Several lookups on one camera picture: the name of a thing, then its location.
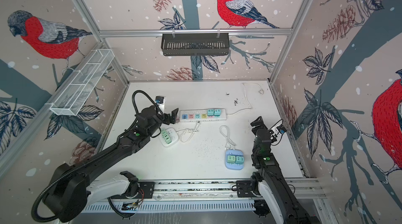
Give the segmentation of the white square socket cube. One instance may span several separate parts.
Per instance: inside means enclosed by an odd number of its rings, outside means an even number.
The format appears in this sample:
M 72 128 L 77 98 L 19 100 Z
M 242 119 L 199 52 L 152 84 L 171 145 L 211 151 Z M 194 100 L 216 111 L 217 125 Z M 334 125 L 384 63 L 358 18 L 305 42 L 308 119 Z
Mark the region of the white square socket cube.
M 167 128 L 161 130 L 159 140 L 165 148 L 169 148 L 178 142 L 179 136 L 174 128 Z

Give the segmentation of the long white power strip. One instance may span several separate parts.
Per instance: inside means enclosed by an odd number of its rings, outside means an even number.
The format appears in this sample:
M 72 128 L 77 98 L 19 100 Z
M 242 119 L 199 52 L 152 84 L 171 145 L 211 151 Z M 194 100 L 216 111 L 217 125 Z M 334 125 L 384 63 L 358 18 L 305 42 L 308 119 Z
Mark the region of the long white power strip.
M 222 114 L 220 117 L 208 117 L 208 109 L 200 110 L 180 110 L 179 120 L 180 122 L 208 122 L 208 121 L 226 121 L 227 114 L 225 109 L 220 109 Z

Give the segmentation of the light green charger plug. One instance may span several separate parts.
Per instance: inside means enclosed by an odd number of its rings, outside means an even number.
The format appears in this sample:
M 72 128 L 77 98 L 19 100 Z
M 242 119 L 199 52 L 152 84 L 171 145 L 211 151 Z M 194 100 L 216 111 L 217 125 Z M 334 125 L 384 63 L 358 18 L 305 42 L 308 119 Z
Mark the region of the light green charger plug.
M 170 144 L 172 142 L 172 139 L 170 138 L 169 135 L 164 135 L 163 139 L 164 139 L 166 144 Z

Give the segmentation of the blue square socket cube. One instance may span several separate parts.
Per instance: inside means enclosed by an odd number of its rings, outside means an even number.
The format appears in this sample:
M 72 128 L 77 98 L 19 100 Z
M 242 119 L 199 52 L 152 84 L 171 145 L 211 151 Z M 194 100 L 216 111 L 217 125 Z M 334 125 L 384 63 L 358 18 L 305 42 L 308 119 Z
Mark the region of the blue square socket cube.
M 242 151 L 228 149 L 225 152 L 225 167 L 229 170 L 242 170 L 245 166 L 245 157 Z

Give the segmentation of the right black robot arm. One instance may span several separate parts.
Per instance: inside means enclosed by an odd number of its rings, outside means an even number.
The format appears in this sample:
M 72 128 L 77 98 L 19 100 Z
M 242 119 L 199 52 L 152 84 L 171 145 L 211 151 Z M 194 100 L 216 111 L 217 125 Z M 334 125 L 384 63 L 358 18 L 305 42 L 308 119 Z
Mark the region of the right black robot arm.
M 282 174 L 271 150 L 275 132 L 261 116 L 250 125 L 254 134 L 251 160 L 257 169 L 251 176 L 252 191 L 262 196 L 277 224 L 319 224 L 318 217 L 310 216 L 299 203 Z

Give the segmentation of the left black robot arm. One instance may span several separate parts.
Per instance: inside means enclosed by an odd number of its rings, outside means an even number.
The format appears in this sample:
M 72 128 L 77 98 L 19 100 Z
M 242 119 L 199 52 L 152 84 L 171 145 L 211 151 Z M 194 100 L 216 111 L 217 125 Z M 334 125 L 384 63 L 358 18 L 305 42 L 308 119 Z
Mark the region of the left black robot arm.
M 59 219 L 69 222 L 79 215 L 92 195 L 90 184 L 119 161 L 140 151 L 163 124 L 176 122 L 179 110 L 158 115 L 159 109 L 150 106 L 136 113 L 136 119 L 114 144 L 102 152 L 75 165 L 59 166 L 49 185 L 34 201 L 31 216 L 38 223 Z

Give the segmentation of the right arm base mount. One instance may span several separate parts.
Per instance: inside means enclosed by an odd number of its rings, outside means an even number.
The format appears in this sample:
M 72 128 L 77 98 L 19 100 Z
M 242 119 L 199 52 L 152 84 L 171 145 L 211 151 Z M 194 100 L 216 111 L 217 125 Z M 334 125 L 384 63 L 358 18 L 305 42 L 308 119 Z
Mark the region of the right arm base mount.
M 261 197 L 258 191 L 258 185 L 251 180 L 236 181 L 236 193 L 238 198 Z

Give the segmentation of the black wall basket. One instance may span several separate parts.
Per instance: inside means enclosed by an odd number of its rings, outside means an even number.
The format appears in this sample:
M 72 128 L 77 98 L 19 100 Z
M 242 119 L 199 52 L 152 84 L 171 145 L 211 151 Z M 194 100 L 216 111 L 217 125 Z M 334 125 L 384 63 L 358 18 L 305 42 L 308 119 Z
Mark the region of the black wall basket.
M 164 34 L 164 56 L 224 56 L 230 49 L 228 33 Z

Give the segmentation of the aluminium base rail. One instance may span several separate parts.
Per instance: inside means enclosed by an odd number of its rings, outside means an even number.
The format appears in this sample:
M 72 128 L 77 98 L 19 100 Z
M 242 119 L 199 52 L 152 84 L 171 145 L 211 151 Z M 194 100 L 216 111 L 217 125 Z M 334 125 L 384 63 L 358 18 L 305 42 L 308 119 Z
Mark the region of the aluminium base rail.
M 151 199 L 147 201 L 196 201 L 239 199 L 236 193 L 236 179 L 210 180 L 155 180 L 155 189 Z M 317 179 L 287 178 L 286 182 L 298 199 L 324 199 L 326 195 Z M 112 199 L 127 199 L 122 195 L 114 195 Z

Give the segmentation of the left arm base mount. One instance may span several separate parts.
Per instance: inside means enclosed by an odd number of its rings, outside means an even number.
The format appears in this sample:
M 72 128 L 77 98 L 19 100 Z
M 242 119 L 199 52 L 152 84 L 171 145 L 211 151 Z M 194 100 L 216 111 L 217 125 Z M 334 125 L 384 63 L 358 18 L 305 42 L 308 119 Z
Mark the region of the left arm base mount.
M 127 199 L 151 199 L 155 189 L 155 182 L 141 181 L 131 172 L 120 172 L 126 178 L 128 187 L 122 193 L 122 197 Z

